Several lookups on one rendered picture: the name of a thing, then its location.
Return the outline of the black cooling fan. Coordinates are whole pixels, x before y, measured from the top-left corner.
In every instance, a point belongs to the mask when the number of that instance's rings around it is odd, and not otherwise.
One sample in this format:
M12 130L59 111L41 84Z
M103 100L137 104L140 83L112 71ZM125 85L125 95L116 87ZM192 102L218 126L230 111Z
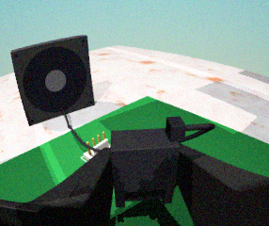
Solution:
M19 95L29 125L94 106L87 35L11 50Z

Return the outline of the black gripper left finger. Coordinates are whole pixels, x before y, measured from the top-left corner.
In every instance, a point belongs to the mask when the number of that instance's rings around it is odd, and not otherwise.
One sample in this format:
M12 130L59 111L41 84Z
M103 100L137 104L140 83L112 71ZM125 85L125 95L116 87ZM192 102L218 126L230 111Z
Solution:
M44 195L0 200L0 226L109 226L113 188L111 148L103 148Z

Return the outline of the green circuit board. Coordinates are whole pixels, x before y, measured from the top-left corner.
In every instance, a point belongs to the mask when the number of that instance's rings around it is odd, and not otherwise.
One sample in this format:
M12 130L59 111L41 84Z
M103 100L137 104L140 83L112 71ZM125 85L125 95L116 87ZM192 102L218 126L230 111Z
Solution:
M87 146L103 150L111 148L111 131L166 128L166 117L173 116L180 116L184 124L214 124L211 131L180 144L239 169L269 177L269 143L150 97L138 99L73 131ZM41 146L0 163L0 200L32 201L62 184L97 153L83 146L71 131L47 140ZM162 199L124 201L124 207L116 207L113 188L111 206L109 226L195 226L177 181L172 203L163 204Z

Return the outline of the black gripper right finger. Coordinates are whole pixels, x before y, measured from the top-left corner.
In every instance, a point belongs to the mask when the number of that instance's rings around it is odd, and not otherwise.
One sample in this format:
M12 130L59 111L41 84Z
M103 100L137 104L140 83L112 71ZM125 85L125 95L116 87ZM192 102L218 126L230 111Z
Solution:
M176 181L195 226L269 226L269 177L180 146Z

